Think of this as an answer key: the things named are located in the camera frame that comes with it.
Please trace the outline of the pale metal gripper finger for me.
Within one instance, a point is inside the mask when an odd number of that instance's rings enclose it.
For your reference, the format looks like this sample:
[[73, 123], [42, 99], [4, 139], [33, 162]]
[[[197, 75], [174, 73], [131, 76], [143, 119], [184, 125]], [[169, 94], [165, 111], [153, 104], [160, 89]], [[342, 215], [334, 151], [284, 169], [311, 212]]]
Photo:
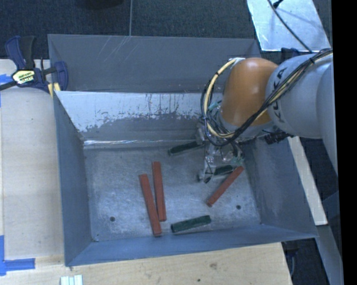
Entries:
[[216, 171], [216, 166], [205, 166], [204, 167], [204, 183], [207, 184], [214, 176]]
[[210, 168], [207, 163], [204, 163], [203, 168], [198, 171], [196, 179], [197, 181], [207, 181], [210, 176]]

